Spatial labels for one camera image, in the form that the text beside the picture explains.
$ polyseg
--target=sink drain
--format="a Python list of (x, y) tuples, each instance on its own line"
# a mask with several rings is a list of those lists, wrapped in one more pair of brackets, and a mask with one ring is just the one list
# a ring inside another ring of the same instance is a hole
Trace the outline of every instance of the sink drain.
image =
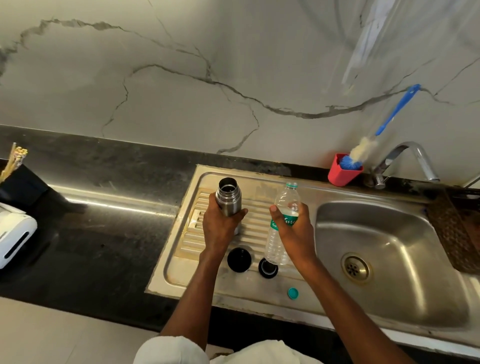
[(367, 263), (357, 255), (347, 253), (342, 258), (342, 269), (350, 278), (365, 281), (370, 276)]

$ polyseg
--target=sink basin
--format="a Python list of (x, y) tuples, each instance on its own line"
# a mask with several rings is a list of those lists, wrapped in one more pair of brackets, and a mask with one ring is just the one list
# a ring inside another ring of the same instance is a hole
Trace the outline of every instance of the sink basin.
[[(290, 263), (266, 279), (258, 272), (268, 227), (269, 206), (287, 181), (310, 210), (316, 252), (329, 272), (395, 341), (480, 357), (480, 282), (454, 270), (425, 215), (427, 200), (374, 189), (335, 187), (240, 170), (197, 166), (147, 293), (179, 298), (205, 247), (202, 230), (208, 194), (224, 177), (233, 177), (249, 209), (230, 250), (243, 247), (252, 264), (243, 273), (218, 271), (213, 304), (293, 322), (333, 329), (315, 294)], [(289, 288), (299, 291), (296, 300)]]
[(369, 314), (429, 327), (462, 327), (464, 289), (425, 218), (393, 208), (330, 202), (316, 214), (316, 251)]

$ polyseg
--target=white appliance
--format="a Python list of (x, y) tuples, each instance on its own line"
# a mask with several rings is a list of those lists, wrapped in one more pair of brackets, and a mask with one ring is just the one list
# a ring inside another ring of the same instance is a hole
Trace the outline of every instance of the white appliance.
[(36, 230), (36, 220), (24, 211), (0, 203), (0, 269), (10, 262)]

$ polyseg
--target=bundle of wooden stirrers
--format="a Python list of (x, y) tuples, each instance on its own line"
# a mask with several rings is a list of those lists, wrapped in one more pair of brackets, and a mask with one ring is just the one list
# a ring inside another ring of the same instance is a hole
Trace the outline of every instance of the bundle of wooden stirrers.
[(13, 171), (15, 171), (18, 167), (22, 165), (22, 162), (24, 161), (27, 153), (27, 149), (17, 146), (16, 143), (13, 143), (12, 150), (10, 151), (10, 155), (8, 157), (7, 165), (0, 174), (0, 183), (10, 177)]

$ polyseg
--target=chrome faucet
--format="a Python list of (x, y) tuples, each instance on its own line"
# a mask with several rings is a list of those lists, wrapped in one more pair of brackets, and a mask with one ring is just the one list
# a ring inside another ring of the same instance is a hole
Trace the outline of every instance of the chrome faucet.
[(402, 153), (405, 149), (410, 148), (420, 163), (420, 167), (425, 173), (425, 177), (430, 182), (439, 182), (437, 174), (433, 170), (432, 162), (428, 158), (427, 153), (423, 147), (415, 142), (403, 142), (397, 145), (388, 155), (380, 162), (378, 166), (372, 169), (371, 174), (367, 177), (365, 184), (370, 187), (375, 187), (377, 190), (385, 188), (385, 181), (389, 177), (384, 177), (385, 170), (393, 163), (393, 161)]

